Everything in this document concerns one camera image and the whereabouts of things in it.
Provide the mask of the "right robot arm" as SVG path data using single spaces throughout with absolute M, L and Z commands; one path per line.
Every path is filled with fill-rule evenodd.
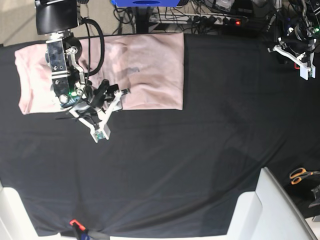
M 122 97 L 130 89 L 121 90 L 107 79 L 95 88 L 90 77 L 101 70 L 104 63 L 105 43 L 100 25 L 93 19 L 81 17 L 81 5 L 86 0 L 36 0 L 36 30 L 48 35 L 45 42 L 45 60 L 51 70 L 51 91 L 54 103 L 89 128 L 93 140 L 109 140 L 107 125 L 113 112 L 122 109 Z M 80 25 L 92 25 L 100 39 L 100 58 L 95 69 L 84 70 L 79 64 L 82 44 L 72 33 Z

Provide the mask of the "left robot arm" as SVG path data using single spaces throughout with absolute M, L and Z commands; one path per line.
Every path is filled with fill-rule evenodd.
M 273 41 L 267 51 L 290 60 L 299 76 L 308 81 L 316 77 L 314 57 L 320 46 L 320 2 L 318 0 L 268 0 L 273 13 Z

